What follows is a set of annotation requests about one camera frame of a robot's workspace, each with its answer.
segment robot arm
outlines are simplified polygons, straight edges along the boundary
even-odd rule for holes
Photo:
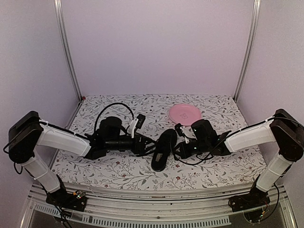
[[[84,192],[67,193],[61,179],[54,174],[36,153],[36,145],[53,147],[72,152],[87,159],[97,159],[109,150],[131,150],[134,154],[145,154],[155,141],[136,133],[145,117],[139,115],[128,127],[131,135],[120,135],[126,130],[117,117],[101,121],[100,128],[93,135],[81,136],[70,130],[49,124],[31,111],[9,130],[9,158],[20,164],[38,180],[48,192],[47,203],[73,210],[84,211],[86,197]]]
[[[185,136],[185,129],[176,126],[180,136]],[[271,160],[265,171],[256,179],[251,191],[229,200],[233,211],[250,209],[269,203],[267,192],[282,177],[291,165],[301,159],[304,150],[304,129],[285,110],[279,109],[269,119],[235,133],[225,132],[217,135],[208,120],[193,123],[195,140],[181,142],[177,154],[183,159],[193,154],[210,152],[212,155],[225,156],[247,147],[277,142],[279,152]]]

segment metal frame bar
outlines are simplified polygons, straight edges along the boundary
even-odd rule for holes
[[[67,40],[67,32],[66,32],[65,22],[64,22],[64,18],[63,18],[61,0],[54,0],[54,3],[55,3],[55,11],[56,11],[59,32],[60,32],[60,36],[61,36],[61,41],[62,41],[63,49],[65,52],[66,60],[67,60],[66,61],[67,66],[68,66],[68,69],[70,72],[70,76],[72,79],[72,83],[73,83],[73,87],[74,87],[76,96],[77,96],[78,100],[81,101],[82,94],[81,94],[80,86],[79,86],[79,83],[78,83],[78,80],[76,77],[76,72],[74,69],[74,64],[72,61],[72,56],[71,56],[71,52],[70,52],[70,48],[69,48],[69,44],[68,44],[68,40]]]
[[[111,190],[104,190],[96,188],[96,192],[87,192],[88,204],[84,212],[73,211],[73,218],[76,222],[84,221],[86,224],[93,225],[88,220],[83,220],[84,217],[92,217],[94,219],[115,220],[121,222],[144,222],[147,224],[166,223],[172,222],[192,222],[198,219],[211,219],[220,216],[232,216],[240,212],[232,212],[231,208],[227,205],[228,199],[233,195],[243,194],[250,190],[250,184],[227,186],[217,188],[216,192],[211,194],[209,191],[203,190],[188,190],[183,193],[175,192],[175,196],[170,197],[168,194],[159,196],[158,192],[150,191],[150,193],[133,195],[134,191],[121,191],[120,197],[116,194],[111,194]],[[73,192],[76,187],[79,189],[81,185],[67,184],[67,190]],[[280,191],[280,207],[283,211],[285,224],[288,228],[296,228],[292,208],[283,185],[279,186]],[[276,203],[277,190],[272,188],[269,192],[271,205]],[[41,205],[45,203],[45,192],[42,187],[33,184],[30,194],[28,196],[30,201]]]
[[[23,217],[21,218],[20,228],[28,228],[34,213],[36,202],[27,198],[23,208]]]
[[[251,50],[253,47],[253,43],[254,43],[254,39],[255,39],[255,35],[256,35],[257,24],[258,24],[260,5],[261,5],[261,0],[254,0],[247,48],[246,48],[245,57],[243,60],[243,65],[241,68],[241,73],[238,78],[237,87],[236,87],[236,90],[233,95],[233,99],[235,100],[236,103],[238,102],[238,99],[240,97],[240,93],[241,93],[241,90],[243,87],[243,83],[245,80],[245,76],[246,76],[246,72],[247,72],[247,68],[248,68],[248,64],[249,64],[249,60],[250,60],[250,54],[251,54]]]

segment patterned table surface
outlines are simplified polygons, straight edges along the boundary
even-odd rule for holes
[[[92,134],[99,112],[113,102],[129,105],[134,115],[146,116],[138,132],[157,140],[160,134],[174,123],[168,110],[179,103],[188,103],[201,110],[204,119],[211,122],[218,134],[245,127],[246,122],[230,96],[224,95],[104,95],[88,96],[77,113],[71,130]],[[128,110],[120,105],[107,109],[106,116],[118,116],[126,127],[131,121]],[[109,152],[92,161],[59,151],[52,171],[63,181],[102,188],[131,190],[189,190],[206,189],[249,183],[266,167],[258,147],[245,149],[229,156],[216,156],[200,165],[189,166],[175,161],[170,155],[166,169],[154,172],[152,155],[133,157],[129,151]],[[195,156],[185,160],[197,162]]]

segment white robot arm segment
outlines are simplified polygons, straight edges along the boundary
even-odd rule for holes
[[[279,153],[270,161],[264,172],[256,182],[256,188],[268,192],[273,184],[283,176],[286,170],[293,164],[293,161],[286,160]]]
[[[242,149],[255,145],[276,142],[275,136],[270,129],[270,124],[273,122],[267,121],[258,126],[250,127],[239,133],[232,135],[225,140],[225,145],[230,152],[237,152]]]
[[[56,174],[49,169],[36,151],[34,153],[35,157],[31,157],[21,165],[33,176],[34,180],[38,180],[49,193],[59,190],[60,182]]]
[[[41,125],[41,127],[43,128],[43,132],[37,141],[37,145],[69,151],[82,157],[85,157],[91,148],[88,140],[48,125]]]

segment wire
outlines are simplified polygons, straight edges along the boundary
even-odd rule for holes
[[[291,121],[291,122],[293,122],[293,123],[296,123],[296,124],[298,124],[303,130],[304,130],[304,126],[302,125],[302,124],[300,124],[299,122],[297,122],[296,120],[293,120],[293,119],[289,119],[289,118],[285,118],[285,117],[274,117],[274,119],[275,120],[289,120],[289,121]]]
[[[75,136],[77,136],[77,137],[79,137],[79,138],[88,140],[87,137],[85,137],[85,136],[83,136],[83,135],[80,135],[80,134],[78,134],[78,133],[75,133],[75,132],[73,132],[73,131],[70,131],[70,130],[68,130],[68,129],[65,129],[65,128],[62,128],[62,127],[58,127],[58,126],[56,126],[56,125],[53,125],[53,124],[50,124],[50,123],[46,123],[46,122],[43,122],[43,121],[40,121],[39,123],[42,124],[42,125],[46,125],[46,126],[49,126],[49,127],[53,127],[53,128],[55,128],[55,129],[61,130],[61,131],[63,131],[63,132],[67,132],[67,133],[73,134],[73,135],[75,135]]]
[[[127,106],[126,104],[121,103],[121,102],[112,103],[112,104],[109,104],[107,107],[105,107],[105,108],[98,114],[98,116],[97,116],[97,118],[96,118],[96,121],[95,121],[95,124],[94,124],[94,132],[96,132],[96,129],[97,129],[97,122],[98,122],[98,120],[99,120],[101,114],[102,114],[107,108],[109,108],[109,107],[111,107],[111,106],[113,106],[113,105],[117,105],[117,104],[126,107],[126,108],[130,111],[130,113],[131,113],[131,115],[132,115],[132,119],[134,119],[134,114],[133,114],[133,112],[132,112],[132,110],[131,110],[131,108],[130,108],[129,106]]]
[[[277,187],[276,183],[274,183],[274,186],[275,186],[275,188],[276,188],[276,190],[277,190],[277,200],[276,200],[275,208],[273,209],[273,211],[272,211],[267,217],[263,217],[263,218],[260,220],[260,222],[262,222],[262,221],[268,219],[268,218],[275,212],[275,210],[276,210],[276,208],[277,208],[277,206],[278,206],[278,204],[279,204],[279,201],[280,201],[280,190],[279,190],[279,188]]]
[[[16,173],[20,175],[23,171],[23,166],[21,166],[21,170],[18,171],[17,168],[16,168],[16,163],[14,162],[14,169],[15,169]]]
[[[239,133],[239,132],[241,132],[241,131],[243,131],[243,130],[246,130],[246,129],[250,128],[250,127],[255,127],[255,126],[258,126],[258,125],[263,124],[263,123],[265,123],[265,122],[268,122],[268,121],[270,121],[270,120],[273,120],[274,118],[275,118],[275,117],[271,117],[271,118],[269,118],[269,119],[267,119],[267,120],[263,120],[263,121],[261,121],[261,122],[259,122],[259,123],[255,123],[255,124],[253,124],[253,125],[244,127],[244,128],[242,128],[242,129],[239,129],[239,130],[237,130],[237,131],[235,131],[235,132],[233,132],[233,133],[227,135],[227,136],[226,136],[224,139],[222,139],[218,144],[216,144],[215,147],[212,148],[212,150],[208,153],[208,155],[207,155],[206,157],[204,157],[203,159],[199,158],[200,161],[197,162],[197,163],[187,163],[187,162],[184,162],[184,161],[182,161],[181,159],[179,159],[179,158],[176,157],[176,154],[173,152],[172,148],[171,148],[171,152],[173,153],[174,159],[177,160],[177,161],[180,161],[181,163],[184,163],[184,164],[186,164],[186,165],[192,165],[192,166],[198,165],[198,164],[201,164],[203,161],[207,161],[207,160],[212,159],[213,157],[208,158],[209,155],[211,155],[211,153],[212,153],[212,152],[213,152],[221,143],[223,143],[227,138],[229,138],[229,137],[231,137],[231,136],[233,136],[233,135],[235,135],[235,134],[237,134],[237,133]]]
[[[198,159],[203,159],[203,158],[199,158],[199,155],[201,155],[201,154],[197,154],[197,155],[195,155],[195,157],[198,158]],[[207,158],[207,159],[204,159],[204,161],[210,160],[210,159],[212,159],[212,158],[214,158],[213,155],[211,155],[211,157],[209,157],[209,158]]]
[[[72,228],[71,224],[68,222],[67,220],[67,216],[69,216],[63,209],[62,207],[58,207],[56,205],[56,200],[53,199],[53,197],[48,193],[48,191],[44,188],[43,185],[42,189],[44,190],[44,192],[46,193],[47,196],[49,196],[49,198],[53,201],[53,205],[55,206],[55,208],[59,211],[60,214],[60,218],[61,218],[61,224],[65,227],[65,228]]]
[[[7,154],[9,153],[9,152],[6,151],[5,149],[8,148],[8,147],[12,144],[12,142],[13,142],[21,133],[22,133],[22,131],[20,131],[18,134],[16,134],[15,137],[12,138],[12,139],[8,142],[8,144],[6,144],[6,145],[3,147],[3,152],[5,152],[5,153],[7,153]]]

